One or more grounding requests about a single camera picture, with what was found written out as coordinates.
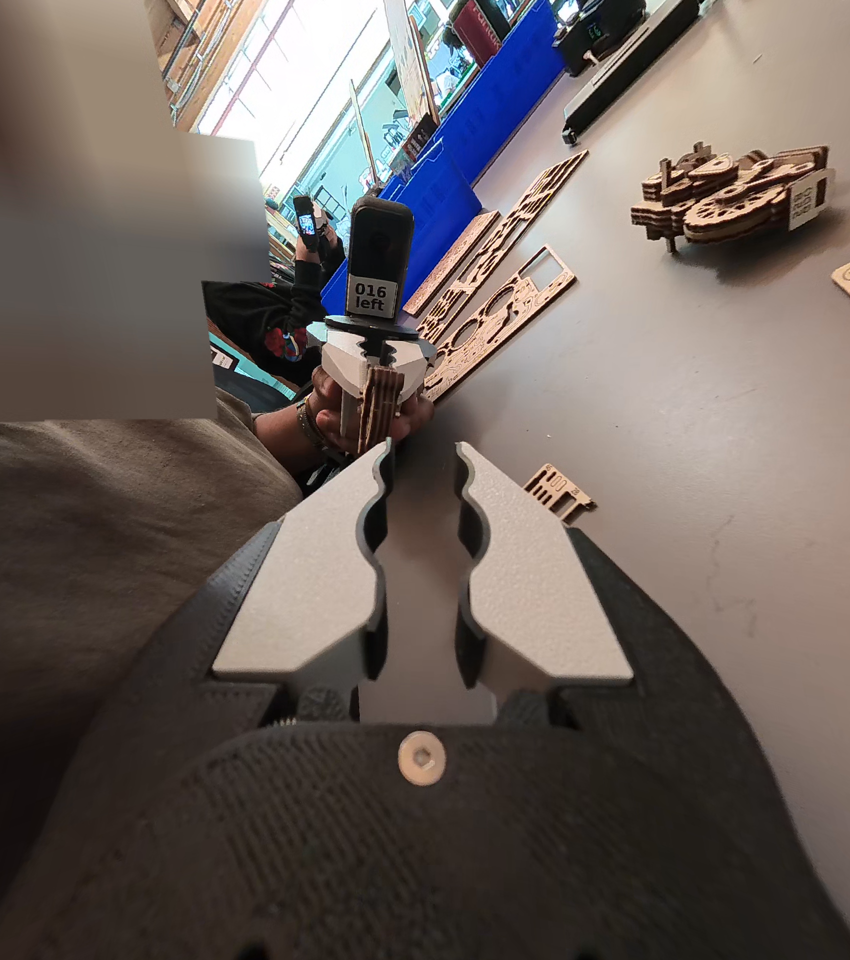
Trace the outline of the wooden lattice cut-out sheet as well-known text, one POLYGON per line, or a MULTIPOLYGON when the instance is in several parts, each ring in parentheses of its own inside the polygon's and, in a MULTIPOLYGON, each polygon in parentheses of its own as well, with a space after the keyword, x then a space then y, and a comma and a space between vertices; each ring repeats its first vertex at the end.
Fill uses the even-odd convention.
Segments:
POLYGON ((530 225, 546 209, 582 162, 588 150, 581 150, 544 170, 527 187, 503 221, 479 245, 476 253, 448 285, 419 323, 418 334, 438 345, 451 328, 452 322, 470 303, 475 294, 494 274, 507 254, 517 244, 530 225))

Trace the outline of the slotted wooden card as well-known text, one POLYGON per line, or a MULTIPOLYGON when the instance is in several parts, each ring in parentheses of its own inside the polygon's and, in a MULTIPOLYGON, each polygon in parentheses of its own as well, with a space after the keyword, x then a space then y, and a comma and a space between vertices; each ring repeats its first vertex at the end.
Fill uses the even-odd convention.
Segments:
POLYGON ((539 467, 523 486, 532 498, 570 526, 582 513, 596 510, 596 502, 551 463, 539 467))

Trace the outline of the grey desk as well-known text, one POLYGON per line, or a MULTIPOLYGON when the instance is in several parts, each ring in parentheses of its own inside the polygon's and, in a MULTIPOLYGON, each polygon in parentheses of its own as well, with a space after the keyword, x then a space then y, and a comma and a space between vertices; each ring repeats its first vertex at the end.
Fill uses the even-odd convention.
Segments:
POLYGON ((576 525, 698 645, 747 715, 850 925, 850 2, 711 2, 580 138, 588 157, 476 295, 543 245, 576 282, 440 402, 396 458, 388 659, 360 717, 479 723, 453 653, 455 442, 521 483, 552 463, 576 525), (702 141, 827 144, 829 209, 671 254, 641 181, 702 141))

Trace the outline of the person's left hand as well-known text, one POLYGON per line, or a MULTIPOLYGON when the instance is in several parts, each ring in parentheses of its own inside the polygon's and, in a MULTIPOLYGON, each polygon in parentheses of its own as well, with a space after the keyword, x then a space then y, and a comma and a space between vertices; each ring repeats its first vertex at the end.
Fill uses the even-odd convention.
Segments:
MULTIPOLYGON (((312 372, 311 383, 312 393, 308 406, 318 432, 332 449, 356 454, 358 441, 347 438, 342 432, 341 386, 321 366, 312 372)), ((434 403, 418 392, 406 400, 393 416, 388 436, 395 443, 402 442, 427 426, 434 415, 434 403)))

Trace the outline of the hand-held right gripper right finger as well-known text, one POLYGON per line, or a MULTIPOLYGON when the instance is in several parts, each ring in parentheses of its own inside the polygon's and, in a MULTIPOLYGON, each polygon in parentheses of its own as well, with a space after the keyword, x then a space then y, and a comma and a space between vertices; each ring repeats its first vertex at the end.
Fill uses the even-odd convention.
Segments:
POLYGON ((635 679, 571 531, 472 444, 455 445, 455 663, 502 708, 517 691, 623 689, 635 679))

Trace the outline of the wooden display board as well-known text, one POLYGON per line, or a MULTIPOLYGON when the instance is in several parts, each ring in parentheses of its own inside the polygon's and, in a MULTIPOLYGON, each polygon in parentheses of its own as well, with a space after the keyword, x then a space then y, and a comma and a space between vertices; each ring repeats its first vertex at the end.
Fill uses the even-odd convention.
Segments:
POLYGON ((398 80, 412 127, 426 116, 438 126, 441 117, 432 91, 431 78, 414 19, 406 1, 384 1, 385 20, 398 80))

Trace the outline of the person's left forearm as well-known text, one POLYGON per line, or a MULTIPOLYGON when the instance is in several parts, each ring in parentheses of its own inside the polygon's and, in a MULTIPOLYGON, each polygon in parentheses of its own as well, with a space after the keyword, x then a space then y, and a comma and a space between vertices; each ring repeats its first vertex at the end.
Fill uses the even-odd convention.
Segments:
POLYGON ((313 443, 299 422, 297 405, 256 414, 253 432, 277 463, 293 476, 312 472, 323 462, 323 450, 313 443))

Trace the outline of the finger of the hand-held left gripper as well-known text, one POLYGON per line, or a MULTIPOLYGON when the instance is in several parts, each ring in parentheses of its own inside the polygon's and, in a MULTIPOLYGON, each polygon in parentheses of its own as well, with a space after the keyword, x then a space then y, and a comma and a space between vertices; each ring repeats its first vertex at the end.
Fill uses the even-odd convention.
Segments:
POLYGON ((350 397, 355 405, 361 404, 370 361, 360 342, 324 342, 321 367, 344 396, 350 397))
POLYGON ((428 370, 428 355, 419 342, 392 342, 390 366, 404 378, 400 398, 411 398, 423 384, 428 370))

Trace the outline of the black battery charger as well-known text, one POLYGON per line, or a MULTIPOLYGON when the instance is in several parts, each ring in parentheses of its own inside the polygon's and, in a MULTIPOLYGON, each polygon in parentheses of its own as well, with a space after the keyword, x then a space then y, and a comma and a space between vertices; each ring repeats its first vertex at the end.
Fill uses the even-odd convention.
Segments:
POLYGON ((551 47, 565 72, 577 77, 619 46, 646 13, 646 1, 566 2, 556 14, 551 47))

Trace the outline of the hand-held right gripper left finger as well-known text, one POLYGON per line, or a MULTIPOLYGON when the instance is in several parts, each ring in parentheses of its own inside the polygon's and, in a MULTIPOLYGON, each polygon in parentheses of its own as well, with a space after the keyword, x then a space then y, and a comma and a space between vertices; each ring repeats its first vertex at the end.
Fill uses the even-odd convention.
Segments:
POLYGON ((378 679, 389 627, 376 551, 388 534, 393 446, 378 443, 282 518, 212 664, 215 678, 276 684, 294 698, 323 687, 345 700, 378 679))

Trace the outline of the wooden model vehicle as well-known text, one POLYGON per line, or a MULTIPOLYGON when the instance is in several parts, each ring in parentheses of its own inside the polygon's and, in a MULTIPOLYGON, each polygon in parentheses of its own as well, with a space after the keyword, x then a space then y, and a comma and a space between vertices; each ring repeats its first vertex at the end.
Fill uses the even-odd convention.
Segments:
POLYGON ((815 145, 734 157, 697 142, 678 159, 661 159, 643 180, 630 222, 671 253, 678 238, 704 246, 795 231, 830 205, 829 155, 828 145, 815 145))

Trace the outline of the blue plastic bin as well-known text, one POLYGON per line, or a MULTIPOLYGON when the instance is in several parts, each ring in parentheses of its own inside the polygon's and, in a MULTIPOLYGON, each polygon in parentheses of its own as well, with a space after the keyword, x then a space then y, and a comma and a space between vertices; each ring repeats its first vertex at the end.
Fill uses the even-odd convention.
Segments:
POLYGON ((406 304, 480 213, 482 204, 452 153, 445 150, 443 139, 419 158, 407 182, 392 177, 381 197, 404 204, 414 216, 402 294, 406 304))
POLYGON ((432 137, 474 186, 563 75, 549 1, 531 3, 432 137))

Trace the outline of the layered wooden gear wheel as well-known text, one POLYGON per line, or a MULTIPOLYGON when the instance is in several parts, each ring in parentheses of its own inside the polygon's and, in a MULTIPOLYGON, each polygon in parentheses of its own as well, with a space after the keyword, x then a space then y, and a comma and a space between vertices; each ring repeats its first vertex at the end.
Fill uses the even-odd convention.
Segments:
POLYGON ((404 383, 405 375, 390 366, 369 368, 361 394, 357 456, 390 437, 404 383))

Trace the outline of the wooden sheet with round holes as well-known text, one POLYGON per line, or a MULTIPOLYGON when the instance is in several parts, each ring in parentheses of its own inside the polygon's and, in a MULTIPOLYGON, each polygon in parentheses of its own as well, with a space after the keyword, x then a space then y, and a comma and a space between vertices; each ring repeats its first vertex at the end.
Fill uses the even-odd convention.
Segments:
POLYGON ((440 336, 422 395, 439 402, 448 392, 538 318, 576 282, 574 272, 545 244, 482 305, 440 336))

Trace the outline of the engraved wooden board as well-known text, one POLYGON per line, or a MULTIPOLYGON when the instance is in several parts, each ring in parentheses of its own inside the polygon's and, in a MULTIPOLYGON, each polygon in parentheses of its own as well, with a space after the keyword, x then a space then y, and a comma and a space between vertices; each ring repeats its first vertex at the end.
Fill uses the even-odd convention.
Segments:
POLYGON ((455 270, 462 267, 467 258, 486 234, 501 220, 501 213, 481 211, 468 223, 465 230, 444 253, 413 294, 406 300, 403 309, 411 317, 419 317, 424 307, 437 294, 443 284, 449 282, 455 270))

